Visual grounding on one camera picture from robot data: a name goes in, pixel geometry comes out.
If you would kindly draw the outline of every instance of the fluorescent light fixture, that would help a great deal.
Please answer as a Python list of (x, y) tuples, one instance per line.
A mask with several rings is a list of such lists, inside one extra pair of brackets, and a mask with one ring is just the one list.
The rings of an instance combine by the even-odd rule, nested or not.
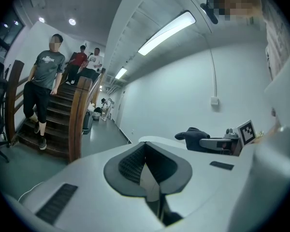
[(126, 73), (126, 69), (125, 68), (121, 68), (120, 71), (118, 72), (118, 74), (115, 76), (116, 79), (119, 79), (123, 76), (124, 73)]
[(76, 24), (76, 21), (75, 21), (74, 19), (71, 18), (71, 19), (69, 20), (69, 23), (70, 23), (71, 25), (74, 26), (74, 25)]
[(183, 12), (177, 18), (172, 20), (166, 26), (161, 28), (157, 33), (155, 33), (139, 50), (143, 56), (149, 53), (157, 45), (165, 41), (167, 38), (176, 34), (180, 30), (188, 27), (196, 22), (195, 18), (189, 11)]

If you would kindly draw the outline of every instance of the white ceiling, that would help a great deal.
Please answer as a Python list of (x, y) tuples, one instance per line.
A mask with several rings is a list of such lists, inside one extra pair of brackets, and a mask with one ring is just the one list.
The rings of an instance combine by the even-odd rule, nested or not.
[[(122, 0), (15, 0), (22, 6), (25, 17), (32, 26), (39, 17), (47, 24), (79, 40), (87, 40), (106, 46), (107, 37), (117, 8)], [(76, 25), (69, 24), (69, 19)]]
[[(154, 59), (165, 58), (169, 51), (196, 40), (200, 34), (206, 35), (226, 27), (250, 25), (253, 21), (256, 23), (256, 20), (252, 19), (231, 18), (231, 20), (225, 20), (225, 18), (219, 18), (219, 23), (214, 25), (200, 8), (200, 4), (205, 2), (206, 0), (143, 0), (127, 22), (115, 51), (111, 56), (106, 56), (111, 58), (108, 75), (115, 76), (121, 67), (125, 67), (128, 71), (120, 80), (109, 77), (109, 83), (106, 83), (112, 87), (122, 86), (140, 68), (147, 68), (146, 64)], [(196, 18), (197, 22), (194, 25), (173, 35), (146, 56), (137, 52), (156, 31), (184, 10), (189, 10)]]

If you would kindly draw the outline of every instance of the man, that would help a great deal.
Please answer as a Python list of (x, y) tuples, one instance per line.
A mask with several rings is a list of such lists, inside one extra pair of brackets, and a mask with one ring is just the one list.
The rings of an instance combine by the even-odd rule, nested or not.
[(90, 55), (87, 62), (81, 67), (81, 72), (77, 75), (77, 82), (81, 76), (91, 78), (94, 82), (101, 73), (103, 64), (102, 57), (99, 55), (100, 49), (96, 48), (93, 55)]
[[(243, 17), (260, 16), (266, 23), (268, 45), (266, 47), (267, 67), (272, 80), (283, 68), (290, 56), (290, 26), (282, 12), (272, 0), (209, 0), (220, 15), (238, 15)], [(272, 134), (280, 127), (271, 129)]]
[(111, 98), (109, 98), (108, 100), (106, 100), (105, 98), (103, 98), (101, 100), (102, 102), (102, 112), (104, 112), (104, 116), (102, 116), (102, 120), (106, 121), (108, 118), (108, 115), (110, 114), (111, 111), (111, 105), (112, 105), (112, 101)]
[(86, 47), (82, 45), (81, 52), (77, 53), (75, 58), (69, 62), (73, 64), (70, 66), (69, 77), (66, 84), (74, 84), (79, 68), (82, 66), (83, 62), (87, 61), (87, 55), (84, 53), (85, 49)]
[[(57, 94), (64, 70), (65, 57), (58, 51), (62, 42), (63, 38), (60, 34), (52, 36), (49, 50), (38, 55), (24, 87), (24, 114), (35, 122), (34, 133), (40, 132), (39, 147), (41, 150), (46, 149), (44, 133), (49, 96)], [(33, 111), (35, 104), (38, 116)]]

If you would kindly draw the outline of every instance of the wooden stair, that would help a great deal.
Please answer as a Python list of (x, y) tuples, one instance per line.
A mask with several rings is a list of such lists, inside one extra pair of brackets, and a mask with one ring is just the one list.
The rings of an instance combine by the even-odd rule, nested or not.
[(19, 142), (51, 155), (69, 158), (69, 122), (76, 86), (61, 84), (57, 95), (51, 96), (47, 108), (45, 138), (47, 147), (39, 149), (39, 134), (33, 131), (34, 123), (26, 119), (18, 132)]

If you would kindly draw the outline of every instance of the gray floor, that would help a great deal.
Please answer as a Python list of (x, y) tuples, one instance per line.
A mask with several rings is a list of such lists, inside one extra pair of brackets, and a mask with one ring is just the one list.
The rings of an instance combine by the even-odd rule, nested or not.
[[(126, 143), (113, 121), (94, 121), (91, 132), (83, 135), (82, 157)], [(11, 148), (2, 146), (0, 150), (10, 159), (10, 162), (6, 163), (0, 156), (0, 189), (16, 199), (68, 164), (65, 160), (43, 154), (22, 144)]]

